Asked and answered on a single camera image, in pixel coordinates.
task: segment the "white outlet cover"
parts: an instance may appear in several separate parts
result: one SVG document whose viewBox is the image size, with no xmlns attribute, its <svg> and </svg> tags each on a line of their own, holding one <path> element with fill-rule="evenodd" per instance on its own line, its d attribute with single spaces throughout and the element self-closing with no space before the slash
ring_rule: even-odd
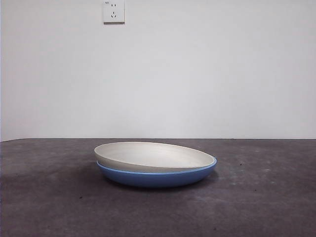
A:
<svg viewBox="0 0 316 237">
<path fill-rule="evenodd" d="M 109 0 L 103 3 L 103 22 L 125 22 L 125 0 Z"/>
</svg>

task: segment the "white plate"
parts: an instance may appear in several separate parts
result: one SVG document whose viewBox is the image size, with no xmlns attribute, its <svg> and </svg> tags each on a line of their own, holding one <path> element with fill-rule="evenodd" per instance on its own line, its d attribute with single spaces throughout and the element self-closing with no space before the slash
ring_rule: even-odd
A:
<svg viewBox="0 0 316 237">
<path fill-rule="evenodd" d="M 152 142 L 117 142 L 94 149 L 108 168 L 134 172 L 175 172 L 209 166 L 215 158 L 187 147 Z"/>
</svg>

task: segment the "dark gray surface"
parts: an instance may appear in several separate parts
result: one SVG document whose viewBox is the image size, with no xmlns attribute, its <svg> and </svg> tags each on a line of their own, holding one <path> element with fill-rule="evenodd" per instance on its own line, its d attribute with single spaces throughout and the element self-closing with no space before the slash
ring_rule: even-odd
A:
<svg viewBox="0 0 316 237">
<path fill-rule="evenodd" d="M 111 182 L 93 148 L 154 141 L 214 155 L 206 179 Z M 2 237 L 316 236 L 316 140 L 22 139 L 1 143 Z"/>
</svg>

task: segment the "bowl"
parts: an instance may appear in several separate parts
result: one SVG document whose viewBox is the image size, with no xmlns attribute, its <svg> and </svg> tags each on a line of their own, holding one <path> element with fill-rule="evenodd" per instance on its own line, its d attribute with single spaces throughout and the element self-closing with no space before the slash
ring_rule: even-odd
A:
<svg viewBox="0 0 316 237">
<path fill-rule="evenodd" d="M 207 168 L 216 159 L 204 152 L 171 144 L 152 142 L 117 142 L 94 149 L 100 165 L 131 172 L 178 172 Z"/>
<path fill-rule="evenodd" d="M 212 172 L 216 162 L 214 158 L 213 164 L 202 168 L 163 173 L 117 170 L 105 167 L 98 161 L 97 164 L 102 173 L 115 182 L 142 188 L 168 188 L 192 184 L 205 178 Z"/>
</svg>

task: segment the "blue bowl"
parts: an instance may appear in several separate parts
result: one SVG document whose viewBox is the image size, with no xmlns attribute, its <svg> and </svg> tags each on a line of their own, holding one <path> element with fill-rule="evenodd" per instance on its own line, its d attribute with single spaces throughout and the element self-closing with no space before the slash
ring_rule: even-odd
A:
<svg viewBox="0 0 316 237">
<path fill-rule="evenodd" d="M 217 160 L 209 166 L 178 172 L 143 173 L 111 169 L 97 162 L 102 173 L 109 179 L 130 186 L 143 188 L 167 188 L 195 183 L 208 176 L 214 169 Z"/>
</svg>

